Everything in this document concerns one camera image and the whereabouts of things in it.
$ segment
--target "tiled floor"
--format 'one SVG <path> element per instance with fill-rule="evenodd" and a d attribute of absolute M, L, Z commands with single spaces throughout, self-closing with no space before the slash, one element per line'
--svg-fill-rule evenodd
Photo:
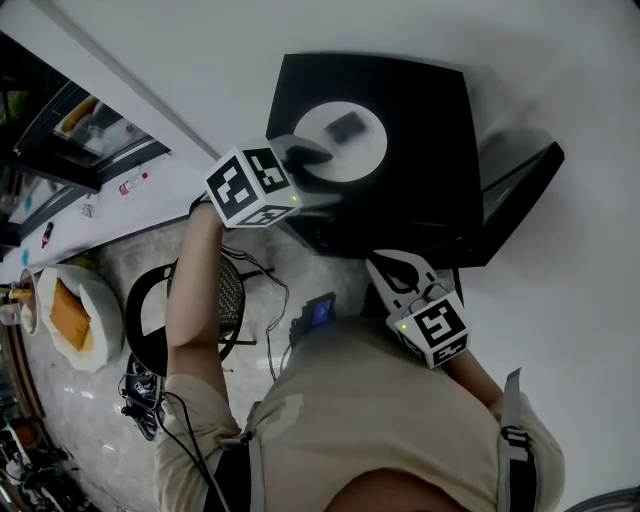
<path fill-rule="evenodd" d="M 173 261 L 180 248 L 185 223 L 180 222 L 91 251 L 99 272 L 124 306 L 135 280 L 147 270 Z M 291 298 L 279 327 L 272 333 L 274 365 L 288 344 L 291 320 L 300 315 L 308 300 L 328 292 L 337 296 L 338 316 L 362 308 L 368 276 L 364 263 L 356 260 L 320 258 L 312 255 L 278 228 L 237 230 L 225 243 L 253 254 L 276 268 L 290 288 Z M 238 269 L 251 270 L 238 264 Z M 264 277 L 245 283 L 246 309 L 240 339 L 258 345 L 233 349 L 223 366 L 231 409 L 240 424 L 254 401 L 261 400 L 272 382 L 268 369 L 264 329 L 280 313 L 283 291 Z M 158 285 L 143 307 L 143 329 L 150 332 L 164 324 L 166 287 Z M 133 421 L 120 414 L 124 401 L 117 385 L 129 357 L 120 358 L 96 374 L 73 370 L 53 348 L 43 328 L 33 338 L 25 335 L 29 364 L 45 408 L 46 425 L 58 446 L 74 457 L 80 482 L 87 495 L 103 511 L 118 506 L 136 512 L 156 510 L 153 494 L 153 444 L 144 440 Z"/>

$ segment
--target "wire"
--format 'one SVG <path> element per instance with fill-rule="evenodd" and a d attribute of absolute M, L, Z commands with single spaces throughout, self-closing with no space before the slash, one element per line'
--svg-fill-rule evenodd
<path fill-rule="evenodd" d="M 209 487 L 211 487 L 211 486 L 212 486 L 212 483 L 211 483 L 211 479 L 209 478 L 209 474 L 208 474 L 208 472 L 205 472 L 205 471 L 203 470 L 203 468 L 202 468 L 202 467 L 200 467 L 200 464 L 199 464 L 199 462 L 196 460 L 196 458 L 194 457 L 193 453 L 191 453 L 191 451 L 190 451 L 190 450 L 189 450 L 189 449 L 188 449 L 184 444 L 182 444 L 182 442 L 181 442 L 181 441 L 180 441 L 176 436 L 174 436 L 171 432 L 169 432 L 169 431 L 167 430 L 167 428 L 164 426 L 164 423 L 162 422 L 162 419 L 160 418 L 160 415 L 158 414 L 158 409 L 157 409 L 157 408 L 156 408 L 156 409 L 154 409 L 154 410 L 153 410 L 153 412 L 154 412 L 154 414 L 155 414 L 156 421 L 158 422 L 158 425 L 160 425 L 160 427 L 162 428 L 162 430 L 164 430 L 164 431 L 165 431 L 165 433 L 166 433 L 166 434 L 167 434 L 171 439 L 173 439 L 176 443 L 178 443 L 178 445 L 180 445 L 180 448 L 182 448 L 182 449 L 185 451 L 185 453 L 186 453 L 187 455 L 189 455 L 189 457 L 190 457 L 190 458 L 191 458 L 191 460 L 193 461 L 194 466 L 196 467 L 196 469 L 197 469 L 197 470 L 200 472 L 200 474 L 202 475 L 202 478 L 204 478 L 205 482 L 207 482 L 207 485 L 209 485 Z"/>
<path fill-rule="evenodd" d="M 178 445 L 180 445 L 180 447 L 186 452 L 186 454 L 189 455 L 189 457 L 193 461 L 193 463 L 196 466 L 196 468 L 198 469 L 198 471 L 200 471 L 200 474 L 204 478 L 204 481 L 207 483 L 207 485 L 209 487 L 213 487 L 213 488 L 216 489 L 216 492 L 218 493 L 218 498 L 220 499 L 220 502 L 222 503 L 222 506 L 225 509 L 225 512 L 230 512 L 229 511 L 229 505 L 227 505 L 227 502 L 224 499 L 224 494 L 222 493 L 222 489 L 220 489 L 220 486 L 218 486 L 218 482 L 216 481 L 215 477 L 211 473 L 209 473 L 209 467 L 207 466 L 207 463 L 205 462 L 204 457 L 202 456 L 202 452 L 200 451 L 200 448 L 198 447 L 198 442 L 196 441 L 196 436 L 195 436 L 195 434 L 193 432 L 193 428 L 191 427 L 191 421 L 189 420 L 189 412 L 187 411 L 187 405 L 184 403 L 184 400 L 182 400 L 182 398 L 180 398 L 175 393 L 171 393 L 169 391 L 164 391 L 163 395 L 169 395 L 169 396 L 177 398 L 178 401 L 180 402 L 180 405 L 182 405 L 182 410 L 184 412 L 184 419 L 187 422 L 187 428 L 189 430 L 189 435 L 191 436 L 191 442 L 193 443 L 193 447 L 196 450 L 196 454 L 198 455 L 198 458 L 200 459 L 200 464 L 198 463 L 196 458 L 193 456 L 191 451 L 184 444 L 182 444 L 178 440 L 178 438 L 176 436 L 174 436 L 171 432 L 169 432 L 167 430 L 167 428 L 164 426 L 164 423 L 162 422 L 162 419 L 160 418 L 160 415 L 158 414 L 158 407 L 156 407 L 154 409 L 154 412 L 155 412 L 155 416 L 156 416 L 156 420 L 158 421 L 158 424 L 160 425 L 160 427 L 162 427 L 162 430 L 164 430 L 166 432 L 166 434 L 171 439 L 173 439 L 176 443 L 178 443 Z"/>
<path fill-rule="evenodd" d="M 462 294 L 462 283 L 460 282 L 460 270 L 457 267 L 453 269 L 453 283 L 458 297 L 460 297 L 460 302 L 464 306 L 464 295 Z"/>
<path fill-rule="evenodd" d="M 284 351 L 284 354 L 282 354 L 282 359 L 280 359 L 280 375 L 282 375 L 282 372 L 284 371 L 284 358 L 287 357 L 287 354 L 289 353 L 290 350 L 291 350 L 291 343 L 287 345 L 287 348 Z"/>
<path fill-rule="evenodd" d="M 278 286 L 281 286 L 282 288 L 284 288 L 284 304 L 282 305 L 282 312 L 280 313 L 279 316 L 273 318 L 271 320 L 271 322 L 269 322 L 269 325 L 267 326 L 266 330 L 265 330 L 265 335 L 267 337 L 267 359 L 269 361 L 269 371 L 271 372 L 271 377 L 273 378 L 274 382 L 277 379 L 276 376 L 276 372 L 273 368 L 273 357 L 271 355 L 271 332 L 278 326 L 278 324 L 280 323 L 280 321 L 284 318 L 284 314 L 287 310 L 287 303 L 289 302 L 289 286 L 287 286 L 287 283 L 285 283 L 284 281 L 282 281 L 281 279 L 278 279 L 277 277 L 275 277 L 273 274 L 271 274 L 271 272 L 269 272 L 267 269 L 265 269 L 262 265 L 260 265 L 260 263 L 258 263 L 258 261 L 249 253 L 244 252 L 244 251 L 240 251 L 238 249 L 233 249 L 231 247 L 227 247 L 227 246 L 222 246 L 222 253 L 229 257 L 232 258 L 234 260 L 238 260 L 238 261 L 248 261 L 249 263 L 251 263 L 252 265 L 255 265 L 256 267 L 258 267 L 260 269 L 260 271 L 267 276 L 269 279 L 271 279 L 274 283 L 276 283 Z M 281 372 L 282 372 L 282 360 L 280 361 L 280 368 L 281 368 Z"/>

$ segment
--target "blue screen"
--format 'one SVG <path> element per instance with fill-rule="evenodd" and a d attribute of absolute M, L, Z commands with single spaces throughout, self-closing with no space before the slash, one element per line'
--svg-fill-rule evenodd
<path fill-rule="evenodd" d="M 313 319 L 311 320 L 311 327 L 318 327 L 319 325 L 326 324 L 329 321 L 329 314 L 331 313 L 331 299 L 327 299 L 324 302 L 316 304 L 313 310 Z"/>

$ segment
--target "white circle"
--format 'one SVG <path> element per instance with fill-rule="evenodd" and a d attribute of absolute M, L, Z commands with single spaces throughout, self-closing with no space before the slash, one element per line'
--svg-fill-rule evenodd
<path fill-rule="evenodd" d="M 366 131 L 345 144 L 336 144 L 325 128 L 342 116 L 355 112 L 366 126 Z M 355 103 L 336 101 L 318 105 L 298 121 L 294 135 L 320 144 L 333 160 L 318 165 L 306 165 L 314 176 L 327 181 L 355 181 L 375 171 L 387 152 L 387 132 L 380 119 L 369 109 Z"/>

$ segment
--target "beige shirt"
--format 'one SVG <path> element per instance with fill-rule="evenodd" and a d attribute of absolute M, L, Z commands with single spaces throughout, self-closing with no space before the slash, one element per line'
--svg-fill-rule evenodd
<path fill-rule="evenodd" d="M 262 444 L 267 511 L 323 511 L 352 479 L 382 468 L 415 475 L 467 510 L 496 510 L 501 404 L 489 411 L 389 336 L 383 326 L 354 319 L 314 331 L 296 347 L 249 425 Z M 228 405 L 186 375 L 170 377 L 166 388 L 187 402 L 214 468 L 219 440 L 239 432 Z M 522 402 L 539 474 L 538 510 L 554 510 L 564 486 L 562 452 L 524 395 Z M 190 446 L 180 406 L 166 408 L 165 425 Z M 206 485 L 173 440 L 161 436 L 156 469 L 163 512 L 202 510 Z"/>

